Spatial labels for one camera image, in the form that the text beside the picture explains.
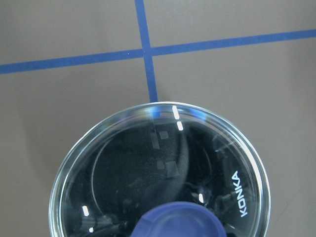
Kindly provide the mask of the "glass lid purple knob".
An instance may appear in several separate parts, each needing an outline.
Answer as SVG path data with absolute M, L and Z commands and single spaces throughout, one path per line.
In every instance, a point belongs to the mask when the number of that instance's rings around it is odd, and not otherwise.
M 177 102 L 116 113 L 85 133 L 52 188 L 53 237 L 264 237 L 270 187 L 231 122 Z

